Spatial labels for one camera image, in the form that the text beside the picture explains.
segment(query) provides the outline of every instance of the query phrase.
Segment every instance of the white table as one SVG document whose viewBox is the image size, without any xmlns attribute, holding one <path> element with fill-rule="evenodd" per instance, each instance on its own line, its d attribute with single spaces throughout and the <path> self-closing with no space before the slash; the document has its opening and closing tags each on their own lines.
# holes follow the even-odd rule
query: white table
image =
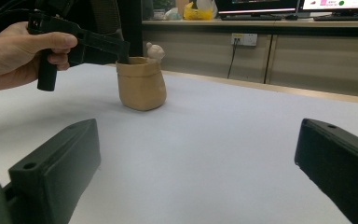
<svg viewBox="0 0 358 224">
<path fill-rule="evenodd" d="M 358 135 L 358 104 L 165 76 L 168 98 L 139 112 L 116 68 L 83 64 L 0 91 L 0 183 L 64 127 L 96 118 L 103 162 L 73 224 L 350 223 L 295 165 L 303 118 Z"/>
</svg>

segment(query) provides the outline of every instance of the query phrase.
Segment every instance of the brown paper pot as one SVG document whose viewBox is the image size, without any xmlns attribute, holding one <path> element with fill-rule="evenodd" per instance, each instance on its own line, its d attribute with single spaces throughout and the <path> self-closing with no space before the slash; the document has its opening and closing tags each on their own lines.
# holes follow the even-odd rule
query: brown paper pot
<svg viewBox="0 0 358 224">
<path fill-rule="evenodd" d="M 121 103 L 136 110 L 151 110 L 167 98 L 159 63 L 147 63 L 143 57 L 130 58 L 130 64 L 116 63 Z"/>
</svg>

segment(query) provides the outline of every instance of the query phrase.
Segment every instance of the monitor screen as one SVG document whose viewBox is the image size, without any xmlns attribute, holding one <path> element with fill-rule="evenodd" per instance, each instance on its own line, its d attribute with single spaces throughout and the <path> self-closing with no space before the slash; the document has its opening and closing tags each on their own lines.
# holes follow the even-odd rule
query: monitor screen
<svg viewBox="0 0 358 224">
<path fill-rule="evenodd" d="M 296 12 L 297 0 L 215 0 L 220 16 Z"/>
<path fill-rule="evenodd" d="M 358 0 L 300 0 L 300 11 L 358 11 Z"/>
</svg>

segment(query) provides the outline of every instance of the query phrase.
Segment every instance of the power outlet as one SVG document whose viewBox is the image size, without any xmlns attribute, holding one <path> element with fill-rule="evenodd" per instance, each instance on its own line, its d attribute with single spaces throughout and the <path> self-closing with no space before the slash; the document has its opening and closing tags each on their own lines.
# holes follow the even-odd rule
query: power outlet
<svg viewBox="0 0 358 224">
<path fill-rule="evenodd" d="M 257 35 L 255 34 L 232 34 L 231 35 L 231 45 L 237 40 L 237 45 L 243 46 L 256 46 L 257 44 Z"/>
</svg>

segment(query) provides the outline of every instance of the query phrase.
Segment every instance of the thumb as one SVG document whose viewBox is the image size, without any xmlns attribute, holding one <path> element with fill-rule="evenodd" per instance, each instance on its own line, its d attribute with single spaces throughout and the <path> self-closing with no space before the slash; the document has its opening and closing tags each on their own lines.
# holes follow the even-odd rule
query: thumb
<svg viewBox="0 0 358 224">
<path fill-rule="evenodd" d="M 42 49 L 71 49 L 77 45 L 77 38 L 66 33 L 52 32 L 42 35 L 30 35 L 28 50 L 37 53 Z"/>
</svg>

